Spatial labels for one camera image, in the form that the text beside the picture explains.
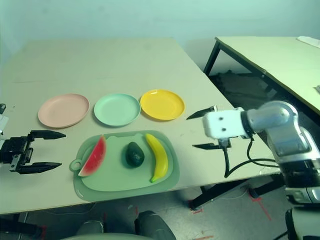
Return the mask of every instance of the pink plate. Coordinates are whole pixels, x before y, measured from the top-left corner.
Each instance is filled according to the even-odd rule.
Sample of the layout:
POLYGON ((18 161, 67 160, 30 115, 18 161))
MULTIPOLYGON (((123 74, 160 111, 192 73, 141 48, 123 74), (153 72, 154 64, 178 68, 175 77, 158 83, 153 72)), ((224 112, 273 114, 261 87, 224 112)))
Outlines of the pink plate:
POLYGON ((80 94, 64 94, 47 100, 38 112, 41 123, 51 128, 66 128, 80 122, 89 110, 89 100, 80 94))

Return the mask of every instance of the cutting board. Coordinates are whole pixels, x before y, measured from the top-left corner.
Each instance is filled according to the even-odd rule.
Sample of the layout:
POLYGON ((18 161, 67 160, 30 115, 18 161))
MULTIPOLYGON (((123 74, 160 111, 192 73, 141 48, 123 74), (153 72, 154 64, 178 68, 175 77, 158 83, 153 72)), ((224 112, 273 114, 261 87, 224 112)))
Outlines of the cutting board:
MULTIPOLYGON (((93 136, 81 145, 76 160, 70 164, 70 169, 72 164, 79 160, 81 169, 100 136, 101 135, 93 136)), ((105 134, 104 137, 107 141, 107 150, 105 160, 100 166, 101 171, 99 168, 96 173, 88 177, 79 177, 79 170, 74 171, 74 189, 81 199, 87 201, 104 201, 158 193, 172 188, 178 182, 180 173, 177 156, 171 142, 163 133, 145 130, 110 133, 105 134), (150 182, 156 160, 145 140, 145 134, 147 133, 154 135, 161 142, 169 161, 166 176, 155 183, 150 182), (145 154, 145 160, 140 167, 131 168, 125 161, 125 149, 130 142, 136 142, 145 154)))
MULTIPOLYGON (((168 156, 168 172, 164 181, 173 171, 173 159, 168 147, 159 140, 166 149, 168 156)), ((141 133, 134 136, 109 136, 106 139, 106 155, 99 169, 90 176, 82 177, 81 180, 88 188, 96 191, 125 191, 130 189, 144 188, 153 185, 150 182, 154 174, 156 159, 149 147, 146 138, 141 133), (130 142, 135 142, 144 153, 144 161, 139 167, 131 167, 126 161, 126 150, 130 142)))

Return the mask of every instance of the mint green plate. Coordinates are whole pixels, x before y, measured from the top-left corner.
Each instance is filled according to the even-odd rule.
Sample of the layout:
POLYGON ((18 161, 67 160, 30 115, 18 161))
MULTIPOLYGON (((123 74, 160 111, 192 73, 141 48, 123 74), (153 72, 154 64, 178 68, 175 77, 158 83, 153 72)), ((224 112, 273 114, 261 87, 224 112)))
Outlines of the mint green plate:
POLYGON ((94 106, 96 118, 109 126, 120 127, 127 125, 140 114, 140 103, 133 96, 115 93, 103 96, 94 106))
POLYGON ((81 145, 76 160, 72 161, 69 166, 70 170, 74 172, 73 185, 75 192, 81 199, 96 202, 152 194, 164 192, 177 184, 180 171, 175 150, 163 133, 153 130, 104 134, 107 146, 103 164, 91 176, 79 177, 80 169, 100 136, 97 135, 87 139, 81 145), (147 141, 145 141, 144 136, 147 133, 154 135, 161 142, 169 162, 167 175, 155 183, 150 182, 156 159, 147 141), (124 151, 131 141, 137 142, 145 153, 143 164, 137 168, 130 168, 125 161, 124 151))

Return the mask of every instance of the toy fruit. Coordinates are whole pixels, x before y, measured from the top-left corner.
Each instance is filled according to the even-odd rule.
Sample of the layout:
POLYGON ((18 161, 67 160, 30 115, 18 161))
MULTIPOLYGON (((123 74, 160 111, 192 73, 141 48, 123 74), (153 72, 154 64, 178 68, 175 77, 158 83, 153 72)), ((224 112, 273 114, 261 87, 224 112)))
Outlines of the toy fruit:
POLYGON ((144 162, 145 154, 139 145, 132 141, 128 144, 128 148, 126 149, 125 159, 130 166, 137 168, 144 162))
POLYGON ((145 135, 145 139, 151 147, 155 156, 154 174, 151 178, 151 182, 154 183, 155 181, 163 178, 166 175, 168 171, 168 157, 166 150, 155 136, 147 133, 145 135))
POLYGON ((99 138, 96 145, 94 146, 94 149, 92 150, 90 156, 88 157, 87 161, 85 162, 78 176, 87 177, 95 173, 100 167, 100 165, 103 163, 105 159, 106 151, 107 151, 107 142, 105 137, 102 135, 99 138))

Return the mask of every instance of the wall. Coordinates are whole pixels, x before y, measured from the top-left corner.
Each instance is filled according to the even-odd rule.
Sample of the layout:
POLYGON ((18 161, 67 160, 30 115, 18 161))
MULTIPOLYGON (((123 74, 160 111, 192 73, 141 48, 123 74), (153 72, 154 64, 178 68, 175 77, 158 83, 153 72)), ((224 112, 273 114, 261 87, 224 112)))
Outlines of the wall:
MULTIPOLYGON (((174 37, 203 68, 215 36, 320 38, 318 0, 0 1, 1 36, 10 53, 33 39, 174 37)), ((229 68, 244 71, 219 56, 216 69, 229 68)))

